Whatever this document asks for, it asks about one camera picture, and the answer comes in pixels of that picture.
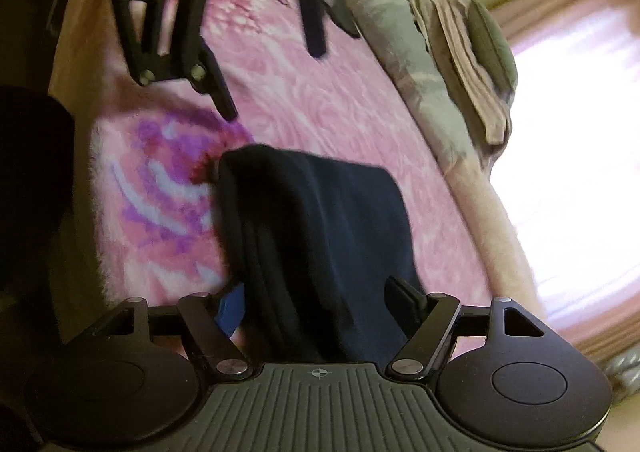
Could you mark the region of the dark navy garment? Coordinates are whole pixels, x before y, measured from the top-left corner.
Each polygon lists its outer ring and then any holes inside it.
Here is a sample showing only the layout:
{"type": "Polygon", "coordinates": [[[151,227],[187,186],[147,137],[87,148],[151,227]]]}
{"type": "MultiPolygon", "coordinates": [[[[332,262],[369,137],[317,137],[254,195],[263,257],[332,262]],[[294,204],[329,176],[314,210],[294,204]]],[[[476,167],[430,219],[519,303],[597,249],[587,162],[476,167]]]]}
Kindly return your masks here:
{"type": "Polygon", "coordinates": [[[220,158],[216,202],[250,357],[392,360],[407,339],[385,306],[385,282],[421,283],[405,203],[385,168],[246,146],[220,158]]]}

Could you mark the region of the pink rose blanket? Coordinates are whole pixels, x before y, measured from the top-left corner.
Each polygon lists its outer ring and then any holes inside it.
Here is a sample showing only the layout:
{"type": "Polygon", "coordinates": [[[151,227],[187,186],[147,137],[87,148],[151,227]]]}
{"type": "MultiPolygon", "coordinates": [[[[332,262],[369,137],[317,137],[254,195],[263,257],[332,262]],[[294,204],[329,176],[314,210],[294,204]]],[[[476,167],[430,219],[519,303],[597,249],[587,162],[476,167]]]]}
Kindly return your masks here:
{"type": "Polygon", "coordinates": [[[239,117],[226,123],[189,83],[137,85],[111,0],[69,0],[50,94],[75,121],[73,214],[51,281],[70,340],[128,297],[171,305],[228,282],[207,162],[248,143],[382,166],[408,209],[427,289],[486,305],[485,267],[436,159],[361,38],[334,24],[307,53],[297,0],[209,0],[203,35],[239,117]]]}

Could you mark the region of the green round cushion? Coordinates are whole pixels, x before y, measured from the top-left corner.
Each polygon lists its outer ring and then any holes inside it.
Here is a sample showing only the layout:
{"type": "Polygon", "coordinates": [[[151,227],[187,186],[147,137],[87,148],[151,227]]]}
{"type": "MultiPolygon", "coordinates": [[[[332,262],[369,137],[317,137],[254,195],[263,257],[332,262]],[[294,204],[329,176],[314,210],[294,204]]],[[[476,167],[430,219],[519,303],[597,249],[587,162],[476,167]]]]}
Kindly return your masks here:
{"type": "Polygon", "coordinates": [[[518,86],[518,68],[498,22],[481,2],[469,0],[466,27],[476,60],[487,71],[502,99],[511,100],[518,86]]]}

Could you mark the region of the striped beige pillow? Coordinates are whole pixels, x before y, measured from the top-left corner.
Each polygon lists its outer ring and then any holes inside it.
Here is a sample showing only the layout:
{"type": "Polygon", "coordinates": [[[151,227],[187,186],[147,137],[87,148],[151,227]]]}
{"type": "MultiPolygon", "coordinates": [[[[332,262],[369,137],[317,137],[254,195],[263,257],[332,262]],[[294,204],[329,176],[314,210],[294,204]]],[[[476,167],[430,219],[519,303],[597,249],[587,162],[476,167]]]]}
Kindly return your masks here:
{"type": "Polygon", "coordinates": [[[466,27],[469,0],[408,0],[416,27],[445,80],[477,150],[495,157],[512,133],[511,100],[504,101],[476,60],[466,27]]]}

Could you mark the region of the pink curtain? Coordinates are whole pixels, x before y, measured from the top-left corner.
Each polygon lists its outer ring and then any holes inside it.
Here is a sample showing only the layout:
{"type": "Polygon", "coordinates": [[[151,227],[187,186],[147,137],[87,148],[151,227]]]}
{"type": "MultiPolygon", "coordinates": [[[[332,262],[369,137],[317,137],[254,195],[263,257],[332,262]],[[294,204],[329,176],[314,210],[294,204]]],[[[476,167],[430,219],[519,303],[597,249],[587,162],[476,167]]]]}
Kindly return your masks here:
{"type": "Polygon", "coordinates": [[[639,1],[512,0],[513,131],[491,181],[552,328],[594,360],[639,337],[639,1]]]}

